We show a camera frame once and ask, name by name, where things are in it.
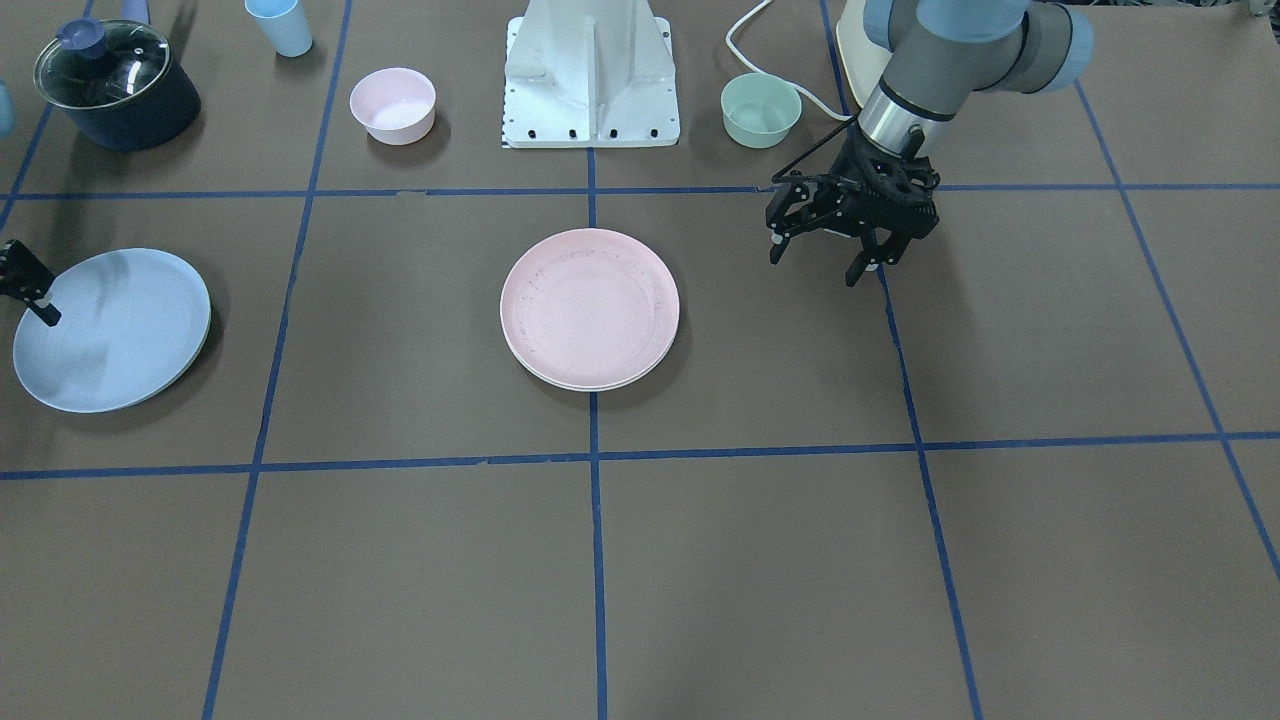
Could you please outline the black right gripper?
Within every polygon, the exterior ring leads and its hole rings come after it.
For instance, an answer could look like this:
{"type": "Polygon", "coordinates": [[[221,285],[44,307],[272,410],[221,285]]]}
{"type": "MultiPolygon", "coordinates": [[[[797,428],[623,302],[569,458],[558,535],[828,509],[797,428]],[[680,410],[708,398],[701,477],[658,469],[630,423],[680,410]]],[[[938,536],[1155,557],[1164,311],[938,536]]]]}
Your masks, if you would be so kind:
{"type": "Polygon", "coordinates": [[[45,299],[55,274],[20,241],[10,240],[1,249],[1,295],[29,301],[29,310],[46,325],[56,327],[61,311],[45,299]]]}

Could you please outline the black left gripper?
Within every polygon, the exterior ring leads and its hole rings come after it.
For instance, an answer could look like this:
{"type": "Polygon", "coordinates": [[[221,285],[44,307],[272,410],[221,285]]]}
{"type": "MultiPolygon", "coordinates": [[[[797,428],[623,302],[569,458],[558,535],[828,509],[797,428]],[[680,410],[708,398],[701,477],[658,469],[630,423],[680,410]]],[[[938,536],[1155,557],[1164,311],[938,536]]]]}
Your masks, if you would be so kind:
{"type": "Polygon", "coordinates": [[[940,174],[929,158],[914,155],[924,138],[923,131],[909,131],[908,155],[901,158],[859,129],[833,129],[777,170],[771,178],[776,192],[765,209],[771,265],[780,263],[792,238],[813,231],[860,241],[845,272],[849,288],[869,269],[897,264],[910,242],[925,238],[940,222],[934,204],[940,174]],[[833,138],[844,143],[827,172],[799,170],[803,160],[833,138]]]}

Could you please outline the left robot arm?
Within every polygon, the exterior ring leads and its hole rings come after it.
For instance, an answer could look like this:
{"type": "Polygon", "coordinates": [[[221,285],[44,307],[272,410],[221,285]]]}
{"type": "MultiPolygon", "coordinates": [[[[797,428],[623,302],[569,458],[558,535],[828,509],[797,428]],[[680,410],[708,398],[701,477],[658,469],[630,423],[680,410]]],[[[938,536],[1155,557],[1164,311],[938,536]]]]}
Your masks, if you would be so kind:
{"type": "Polygon", "coordinates": [[[772,264],[813,231],[859,241],[844,275],[850,287],[937,227],[931,154],[970,95],[1061,90],[1094,50],[1091,22],[1060,3],[869,1],[863,28],[890,54],[876,87],[832,129],[844,142],[829,169],[787,164],[765,210],[772,264]]]}

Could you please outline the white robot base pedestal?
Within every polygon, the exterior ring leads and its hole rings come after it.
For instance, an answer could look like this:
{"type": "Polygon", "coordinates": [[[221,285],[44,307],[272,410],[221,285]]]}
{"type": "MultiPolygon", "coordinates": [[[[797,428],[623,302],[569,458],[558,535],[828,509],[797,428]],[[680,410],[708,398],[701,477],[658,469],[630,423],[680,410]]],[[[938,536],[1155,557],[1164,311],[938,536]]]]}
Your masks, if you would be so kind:
{"type": "Polygon", "coordinates": [[[506,27],[507,149],[646,149],[681,136],[669,22],[648,1],[530,1],[506,27]]]}

